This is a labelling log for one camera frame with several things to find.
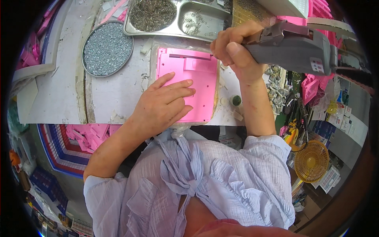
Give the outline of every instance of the yellow desk fan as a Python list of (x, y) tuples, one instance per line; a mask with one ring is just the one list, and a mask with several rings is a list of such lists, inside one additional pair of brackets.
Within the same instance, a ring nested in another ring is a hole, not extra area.
[(301, 146), (290, 144), (295, 152), (294, 168), (298, 179), (292, 185), (292, 192), (302, 183), (319, 181), (326, 173), (329, 165), (329, 153), (324, 144), (317, 140), (308, 141), (307, 117), (308, 113), (301, 98), (298, 98), (301, 115), (304, 119), (305, 143)]

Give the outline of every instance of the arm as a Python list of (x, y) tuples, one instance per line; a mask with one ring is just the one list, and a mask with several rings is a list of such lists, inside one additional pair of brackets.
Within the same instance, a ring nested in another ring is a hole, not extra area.
[(193, 109), (183, 97), (195, 94), (187, 88), (192, 80), (163, 86), (174, 77), (169, 73), (156, 80), (139, 99), (133, 114), (91, 156), (83, 180), (90, 175), (113, 177), (123, 160), (143, 141), (166, 130)]
[(219, 32), (217, 39), (211, 43), (213, 55), (224, 65), (230, 65), (240, 81), (247, 135), (256, 137), (276, 134), (274, 114), (262, 79), (267, 65), (258, 64), (240, 43), (244, 37), (261, 29), (249, 20)]

